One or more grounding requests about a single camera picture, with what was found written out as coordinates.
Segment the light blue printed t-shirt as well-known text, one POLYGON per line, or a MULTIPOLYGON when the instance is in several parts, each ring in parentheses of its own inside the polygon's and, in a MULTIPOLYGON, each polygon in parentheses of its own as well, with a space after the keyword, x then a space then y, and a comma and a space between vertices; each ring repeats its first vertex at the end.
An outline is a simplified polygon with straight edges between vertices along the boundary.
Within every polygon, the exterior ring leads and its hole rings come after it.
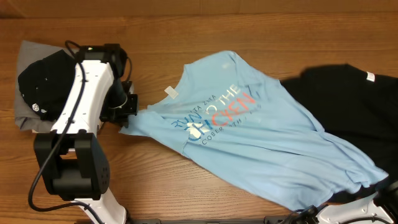
POLYGON ((155 139, 290 210, 387 177, 356 146, 327 133, 280 81, 232 51, 186 64, 172 94, 130 116, 121 132, 155 139))

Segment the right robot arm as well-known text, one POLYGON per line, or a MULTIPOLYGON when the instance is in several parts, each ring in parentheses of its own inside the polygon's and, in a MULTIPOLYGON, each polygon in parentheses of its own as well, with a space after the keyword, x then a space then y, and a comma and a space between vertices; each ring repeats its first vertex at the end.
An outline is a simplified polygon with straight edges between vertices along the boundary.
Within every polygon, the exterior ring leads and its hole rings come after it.
POLYGON ((288 224, 397 224, 397 182, 376 193, 341 205, 296 210, 281 221, 288 224))

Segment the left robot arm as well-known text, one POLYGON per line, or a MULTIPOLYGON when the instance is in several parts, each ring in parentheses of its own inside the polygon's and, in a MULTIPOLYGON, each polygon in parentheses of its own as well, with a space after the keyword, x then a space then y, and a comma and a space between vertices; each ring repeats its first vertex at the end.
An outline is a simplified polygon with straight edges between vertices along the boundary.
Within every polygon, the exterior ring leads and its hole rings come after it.
POLYGON ((82 45, 72 54, 75 77, 49 133, 37 134, 40 167, 28 193, 37 212, 80 207, 93 223, 132 223, 109 188, 110 166, 97 139, 101 122, 128 126, 139 110, 132 81, 122 81, 131 59, 119 44, 82 45))

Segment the folded black garment with logo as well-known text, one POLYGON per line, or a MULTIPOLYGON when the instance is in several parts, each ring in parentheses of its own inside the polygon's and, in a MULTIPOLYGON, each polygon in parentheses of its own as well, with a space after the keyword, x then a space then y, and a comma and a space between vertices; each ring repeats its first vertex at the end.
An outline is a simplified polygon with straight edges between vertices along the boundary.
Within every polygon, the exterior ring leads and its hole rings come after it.
POLYGON ((19 91, 41 120, 55 121, 65 106, 74 77, 74 59, 59 50, 30 64, 19 75, 19 91))

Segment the folded grey garment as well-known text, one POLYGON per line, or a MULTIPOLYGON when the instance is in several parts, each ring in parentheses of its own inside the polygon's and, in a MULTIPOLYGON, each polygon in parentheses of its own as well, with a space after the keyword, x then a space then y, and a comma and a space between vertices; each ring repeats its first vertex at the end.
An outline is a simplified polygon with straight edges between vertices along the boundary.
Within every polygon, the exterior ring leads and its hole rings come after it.
POLYGON ((41 120, 39 116, 29 108, 19 91, 18 77, 30 64, 52 55, 59 50, 64 50, 66 52, 65 48, 52 45, 39 44, 27 40, 24 40, 21 43, 17 58, 17 77, 14 99, 15 124, 21 131, 31 130, 37 133, 47 133, 51 130, 53 124, 56 122, 56 120, 41 120))

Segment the black t-shirt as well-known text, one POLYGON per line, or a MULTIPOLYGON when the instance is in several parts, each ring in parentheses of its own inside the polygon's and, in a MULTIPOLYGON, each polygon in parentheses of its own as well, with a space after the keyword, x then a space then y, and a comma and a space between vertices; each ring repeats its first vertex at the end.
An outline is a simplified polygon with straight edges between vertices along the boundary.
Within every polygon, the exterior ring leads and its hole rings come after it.
POLYGON ((348 203, 397 180, 397 78, 349 64, 306 68, 282 81, 325 131, 367 154, 388 176, 356 193, 339 192, 331 202, 348 203))

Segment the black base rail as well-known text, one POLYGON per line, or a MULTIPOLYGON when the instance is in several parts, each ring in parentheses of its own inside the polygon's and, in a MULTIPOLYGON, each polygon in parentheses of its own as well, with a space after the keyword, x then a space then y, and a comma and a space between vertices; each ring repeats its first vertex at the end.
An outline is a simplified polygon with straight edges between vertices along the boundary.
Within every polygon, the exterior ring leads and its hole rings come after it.
POLYGON ((207 220, 160 220, 156 219, 132 219, 130 224, 276 224, 287 216, 266 216, 264 218, 239 218, 239 219, 207 219, 207 220))

